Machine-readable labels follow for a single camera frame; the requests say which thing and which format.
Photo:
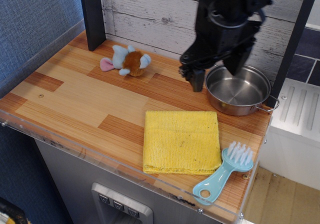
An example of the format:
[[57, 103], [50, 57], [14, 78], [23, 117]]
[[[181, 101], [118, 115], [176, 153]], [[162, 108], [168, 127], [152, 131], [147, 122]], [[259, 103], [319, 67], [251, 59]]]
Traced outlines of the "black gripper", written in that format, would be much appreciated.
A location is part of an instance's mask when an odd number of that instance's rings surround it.
[[201, 92], [205, 69], [218, 61], [235, 76], [255, 43], [261, 22], [249, 20], [246, 0], [199, 0], [195, 21], [196, 38], [181, 55], [180, 75], [194, 92]]

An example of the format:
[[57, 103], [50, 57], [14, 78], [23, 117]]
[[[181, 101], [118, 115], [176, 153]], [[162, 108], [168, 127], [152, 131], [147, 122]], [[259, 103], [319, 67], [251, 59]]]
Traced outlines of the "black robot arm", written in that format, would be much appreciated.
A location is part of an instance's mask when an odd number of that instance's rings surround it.
[[179, 73], [201, 92], [205, 71], [222, 61], [234, 76], [244, 66], [273, 0], [199, 0], [195, 40], [181, 55]]

